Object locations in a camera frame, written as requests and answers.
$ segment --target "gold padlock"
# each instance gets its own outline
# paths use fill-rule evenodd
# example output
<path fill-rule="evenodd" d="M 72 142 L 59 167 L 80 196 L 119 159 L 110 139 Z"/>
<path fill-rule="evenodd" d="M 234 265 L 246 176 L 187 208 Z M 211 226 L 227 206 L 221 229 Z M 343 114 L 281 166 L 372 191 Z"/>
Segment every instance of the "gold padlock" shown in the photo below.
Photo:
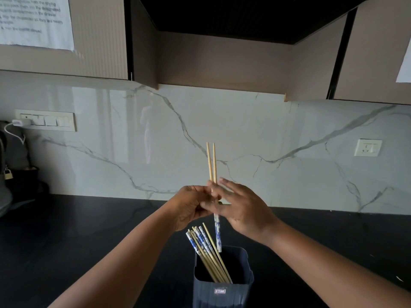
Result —
<path fill-rule="evenodd" d="M 10 171 L 8 168 L 6 168 L 4 170 L 4 179 L 7 180 L 7 179 L 12 179 L 12 178 L 13 178 L 12 171 Z"/>

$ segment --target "person's right hand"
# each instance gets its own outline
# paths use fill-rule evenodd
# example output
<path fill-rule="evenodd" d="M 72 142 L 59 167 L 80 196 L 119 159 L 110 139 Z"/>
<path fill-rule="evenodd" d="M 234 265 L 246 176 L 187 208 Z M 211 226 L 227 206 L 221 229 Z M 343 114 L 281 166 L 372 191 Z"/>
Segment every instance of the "person's right hand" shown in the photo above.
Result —
<path fill-rule="evenodd" d="M 224 216 L 234 230 L 267 245 L 272 237 L 273 228 L 279 222 L 279 219 L 250 188 L 222 177 L 220 177 L 219 182 L 232 191 L 208 181 L 208 186 L 211 187 L 211 195 L 218 199 L 224 198 L 231 204 L 219 204 L 217 201 L 202 202 L 200 203 L 201 207 Z"/>

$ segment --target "charging cable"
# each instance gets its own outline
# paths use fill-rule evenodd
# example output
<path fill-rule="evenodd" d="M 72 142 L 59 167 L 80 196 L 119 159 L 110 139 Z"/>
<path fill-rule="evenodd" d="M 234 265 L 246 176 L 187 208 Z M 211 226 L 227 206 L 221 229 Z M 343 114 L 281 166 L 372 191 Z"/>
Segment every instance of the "charging cable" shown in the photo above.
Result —
<path fill-rule="evenodd" d="M 30 120 L 29 118 L 23 118 L 23 119 L 21 119 L 21 120 L 12 120 L 11 123 L 7 124 L 7 125 L 4 127 L 4 132 L 6 132 L 7 134 L 10 134 L 11 136 L 17 137 L 17 138 L 21 141 L 21 143 L 24 145 L 25 136 L 23 135 L 23 138 L 20 138 L 20 137 L 17 136 L 16 134 L 10 133 L 10 132 L 7 130 L 7 127 L 10 126 L 10 125 L 23 127 L 23 126 L 26 126 L 26 125 L 31 125 L 31 120 Z"/>

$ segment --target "paper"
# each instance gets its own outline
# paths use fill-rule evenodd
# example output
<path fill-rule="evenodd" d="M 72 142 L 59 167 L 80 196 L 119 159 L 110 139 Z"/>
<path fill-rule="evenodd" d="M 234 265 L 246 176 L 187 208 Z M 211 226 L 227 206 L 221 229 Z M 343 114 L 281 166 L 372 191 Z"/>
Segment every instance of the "paper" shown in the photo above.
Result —
<path fill-rule="evenodd" d="M 0 0 L 0 44 L 74 51 L 69 0 Z"/>
<path fill-rule="evenodd" d="M 404 60 L 402 61 L 401 68 L 399 69 L 396 82 L 411 83 L 411 40 L 410 40 L 410 43 L 408 43 L 408 48 L 407 48 L 407 51 L 405 52 Z"/>

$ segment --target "forearm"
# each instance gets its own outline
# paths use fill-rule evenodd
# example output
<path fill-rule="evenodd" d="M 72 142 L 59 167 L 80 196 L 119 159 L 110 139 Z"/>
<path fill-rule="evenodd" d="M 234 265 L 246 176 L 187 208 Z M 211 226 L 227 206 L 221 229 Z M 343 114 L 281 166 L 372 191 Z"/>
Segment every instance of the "forearm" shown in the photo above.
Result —
<path fill-rule="evenodd" d="M 267 245 L 331 308 L 411 307 L 411 295 L 283 222 Z"/>
<path fill-rule="evenodd" d="M 175 221 L 163 206 L 136 226 L 50 307 L 132 307 L 174 231 Z"/>

